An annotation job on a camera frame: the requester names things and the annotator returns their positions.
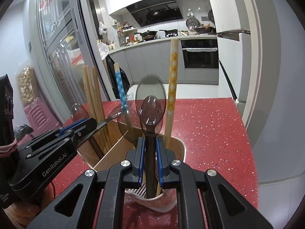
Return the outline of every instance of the oven door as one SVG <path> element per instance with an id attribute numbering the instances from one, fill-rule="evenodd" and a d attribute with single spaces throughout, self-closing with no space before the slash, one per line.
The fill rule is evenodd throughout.
<path id="1" fill-rule="evenodd" d="M 218 69 L 218 48 L 182 48 L 185 68 Z"/>

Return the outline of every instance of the white floor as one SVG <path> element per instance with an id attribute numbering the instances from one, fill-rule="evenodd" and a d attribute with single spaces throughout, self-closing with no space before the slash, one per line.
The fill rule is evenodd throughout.
<path id="1" fill-rule="evenodd" d="M 165 92 L 168 94 L 168 84 L 163 84 Z M 131 95 L 129 100 L 135 99 L 135 93 L 138 85 L 133 85 L 128 90 L 127 94 Z M 218 98 L 218 85 L 201 85 L 201 84 L 178 84 L 177 99 L 204 99 Z"/>

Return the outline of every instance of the speckled red tabletop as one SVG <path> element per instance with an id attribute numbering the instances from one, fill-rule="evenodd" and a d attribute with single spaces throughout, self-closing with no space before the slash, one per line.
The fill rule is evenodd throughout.
<path id="1" fill-rule="evenodd" d="M 117 104 L 118 102 L 103 103 L 105 114 Z M 185 162 L 188 165 L 201 171 L 217 170 L 255 208 L 258 207 L 254 158 L 246 130 L 232 99 L 176 100 L 172 136 L 181 139 L 186 145 Z M 87 164 L 76 156 L 55 178 L 56 194 L 87 169 Z M 162 214 L 125 198 L 123 228 L 147 227 L 178 228 L 177 207 Z"/>

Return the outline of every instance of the oven handle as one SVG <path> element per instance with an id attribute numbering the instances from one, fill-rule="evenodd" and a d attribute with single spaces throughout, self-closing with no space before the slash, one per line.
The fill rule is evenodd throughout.
<path id="1" fill-rule="evenodd" d="M 182 50 L 186 50 L 187 52 L 216 52 L 218 48 L 182 48 Z"/>

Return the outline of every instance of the utensil holder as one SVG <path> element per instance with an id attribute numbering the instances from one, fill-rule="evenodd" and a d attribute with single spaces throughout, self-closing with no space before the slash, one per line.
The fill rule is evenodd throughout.
<path id="1" fill-rule="evenodd" d="M 83 160 L 90 166 L 90 168 L 93 168 L 96 171 L 109 169 L 112 165 L 123 161 L 127 152 L 134 148 L 133 144 L 122 137 L 116 121 L 109 121 L 108 129 L 113 146 L 101 160 L 98 159 L 88 141 L 78 149 L 78 153 Z M 171 137 L 168 149 L 174 151 L 176 159 L 183 162 L 185 161 L 186 147 L 180 139 Z M 163 190 L 161 195 L 151 199 L 137 196 L 127 190 L 125 191 L 125 195 L 140 205 L 161 213 L 169 212 L 177 204 L 175 189 Z"/>

